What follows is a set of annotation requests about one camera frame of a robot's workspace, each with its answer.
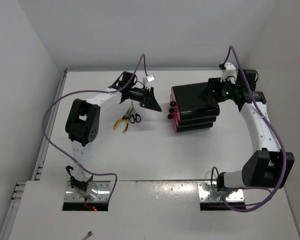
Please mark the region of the black drawer cabinet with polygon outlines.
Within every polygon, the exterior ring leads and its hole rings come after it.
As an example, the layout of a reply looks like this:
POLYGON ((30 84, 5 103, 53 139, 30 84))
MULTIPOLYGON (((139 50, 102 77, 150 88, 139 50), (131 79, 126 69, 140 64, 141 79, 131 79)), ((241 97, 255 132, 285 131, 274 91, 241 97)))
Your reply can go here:
POLYGON ((219 104, 214 106, 200 99, 200 94, 206 87, 206 82, 172 86, 179 110, 178 133, 203 130, 213 127, 220 114, 219 104))

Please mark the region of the yellow handled pliers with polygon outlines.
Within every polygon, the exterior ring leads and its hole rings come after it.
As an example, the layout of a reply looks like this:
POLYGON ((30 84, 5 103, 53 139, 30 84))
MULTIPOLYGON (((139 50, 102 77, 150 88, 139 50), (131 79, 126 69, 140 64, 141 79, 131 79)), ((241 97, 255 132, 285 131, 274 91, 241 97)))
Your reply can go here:
POLYGON ((115 124, 113 126, 113 129, 115 130, 121 122, 125 122, 125 127, 122 131, 122 133, 124 134, 127 131, 128 127, 129 127, 131 112, 132 112, 132 107, 130 106, 128 108, 128 110, 126 111, 126 113, 120 119, 118 119, 115 122, 115 124))

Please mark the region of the pink top drawer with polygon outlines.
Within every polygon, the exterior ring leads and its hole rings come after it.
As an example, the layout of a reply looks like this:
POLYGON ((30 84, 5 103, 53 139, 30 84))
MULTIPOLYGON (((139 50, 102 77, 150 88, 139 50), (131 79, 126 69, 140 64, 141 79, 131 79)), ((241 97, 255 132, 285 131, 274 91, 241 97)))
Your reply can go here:
POLYGON ((176 102, 176 97, 175 97, 175 92, 174 92, 174 88, 171 87, 171 90, 170 90, 170 100, 169 100, 169 105, 170 107, 174 108, 176 105, 177 105, 177 102, 176 102))

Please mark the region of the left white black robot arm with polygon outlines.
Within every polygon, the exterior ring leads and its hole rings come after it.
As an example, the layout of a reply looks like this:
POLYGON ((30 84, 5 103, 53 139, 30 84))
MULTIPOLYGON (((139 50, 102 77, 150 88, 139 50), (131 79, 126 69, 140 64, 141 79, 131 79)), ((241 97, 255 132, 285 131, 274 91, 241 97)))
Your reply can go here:
POLYGON ((71 141, 75 166, 67 166, 70 184, 79 193, 87 195, 95 175, 88 166, 92 158, 92 142, 99 132, 101 114, 126 100, 138 102, 145 109, 161 112, 153 87, 135 87, 137 76, 124 71, 106 90, 92 98, 73 101, 65 124, 71 141))

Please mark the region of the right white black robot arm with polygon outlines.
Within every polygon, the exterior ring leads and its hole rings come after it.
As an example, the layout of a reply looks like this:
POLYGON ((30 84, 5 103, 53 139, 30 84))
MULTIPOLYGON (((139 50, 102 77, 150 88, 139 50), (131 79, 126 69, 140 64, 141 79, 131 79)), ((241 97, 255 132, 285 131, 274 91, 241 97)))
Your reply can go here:
POLYGON ((209 78, 201 98, 209 105, 232 100, 238 107, 249 132, 253 154, 241 170, 222 172, 216 179, 216 189, 224 192, 234 188, 282 188, 295 162, 292 152, 283 150, 269 126, 266 98, 254 91, 254 83, 242 79, 209 78))

